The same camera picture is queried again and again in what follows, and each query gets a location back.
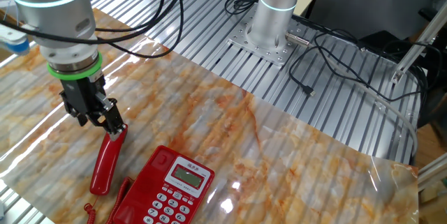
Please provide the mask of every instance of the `red telephone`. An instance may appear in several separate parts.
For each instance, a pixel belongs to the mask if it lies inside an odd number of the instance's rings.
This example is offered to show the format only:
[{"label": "red telephone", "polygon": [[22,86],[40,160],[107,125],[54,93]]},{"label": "red telephone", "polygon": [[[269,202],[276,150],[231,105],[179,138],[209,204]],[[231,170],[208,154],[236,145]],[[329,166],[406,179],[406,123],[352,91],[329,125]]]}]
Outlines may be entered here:
[{"label": "red telephone", "polygon": [[159,146],[120,204],[116,224],[189,224],[210,187],[214,172]]}]

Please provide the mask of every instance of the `floor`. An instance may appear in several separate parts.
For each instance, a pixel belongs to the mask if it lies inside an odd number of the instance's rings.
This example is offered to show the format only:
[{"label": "floor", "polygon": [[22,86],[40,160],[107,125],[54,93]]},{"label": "floor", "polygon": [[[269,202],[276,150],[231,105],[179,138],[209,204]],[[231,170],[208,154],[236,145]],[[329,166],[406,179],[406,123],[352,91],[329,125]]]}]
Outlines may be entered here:
[{"label": "floor", "polygon": [[447,143],[443,142],[431,125],[418,130],[419,150],[416,155],[416,167],[428,165],[447,152]]},{"label": "floor", "polygon": [[[416,167],[421,169],[441,155],[447,152],[447,144],[441,140],[431,125],[426,125],[418,130],[419,150],[416,155]],[[446,187],[441,183],[427,188],[421,194],[420,199],[425,202],[436,197],[438,192],[444,191]],[[420,219],[423,224],[444,224],[447,219],[447,211],[438,211],[430,216]]]}]

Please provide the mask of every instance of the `blue object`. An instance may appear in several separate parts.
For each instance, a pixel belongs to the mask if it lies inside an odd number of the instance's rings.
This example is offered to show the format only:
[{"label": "blue object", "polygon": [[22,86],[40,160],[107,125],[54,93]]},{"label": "blue object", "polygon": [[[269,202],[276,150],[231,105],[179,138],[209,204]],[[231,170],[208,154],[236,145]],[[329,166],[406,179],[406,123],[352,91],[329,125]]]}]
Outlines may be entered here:
[{"label": "blue object", "polygon": [[16,54],[21,54],[21,53],[27,53],[29,51],[29,41],[28,38],[23,42],[20,43],[18,45],[11,45],[9,43],[5,43],[6,46],[8,47],[8,49]]}]

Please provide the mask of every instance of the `cable connector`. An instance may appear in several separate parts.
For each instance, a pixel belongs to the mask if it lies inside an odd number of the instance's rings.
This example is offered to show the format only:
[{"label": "cable connector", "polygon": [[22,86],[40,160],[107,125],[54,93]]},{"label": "cable connector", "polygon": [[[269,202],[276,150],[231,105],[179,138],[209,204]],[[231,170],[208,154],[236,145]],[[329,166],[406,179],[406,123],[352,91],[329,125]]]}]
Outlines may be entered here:
[{"label": "cable connector", "polygon": [[308,96],[315,96],[316,92],[308,85],[306,86],[301,86],[302,90],[308,95]]}]

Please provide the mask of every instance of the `green light ring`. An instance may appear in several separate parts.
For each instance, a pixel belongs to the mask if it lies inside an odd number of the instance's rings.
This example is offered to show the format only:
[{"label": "green light ring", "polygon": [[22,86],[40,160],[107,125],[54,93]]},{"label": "green light ring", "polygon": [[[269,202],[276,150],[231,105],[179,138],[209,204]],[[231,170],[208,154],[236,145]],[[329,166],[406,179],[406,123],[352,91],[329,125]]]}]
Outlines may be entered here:
[{"label": "green light ring", "polygon": [[75,81],[75,80],[80,80],[82,78],[86,78],[89,77],[91,75],[93,75],[94,73],[96,73],[98,70],[101,69],[101,64],[103,64],[103,56],[101,55],[101,53],[98,52],[98,61],[96,62],[96,64],[91,67],[90,69],[86,70],[83,73],[78,73],[78,74],[61,74],[61,73],[57,73],[56,71],[54,71],[50,64],[47,64],[47,69],[48,72],[55,78],[60,79],[60,80],[65,80],[65,81]]}]

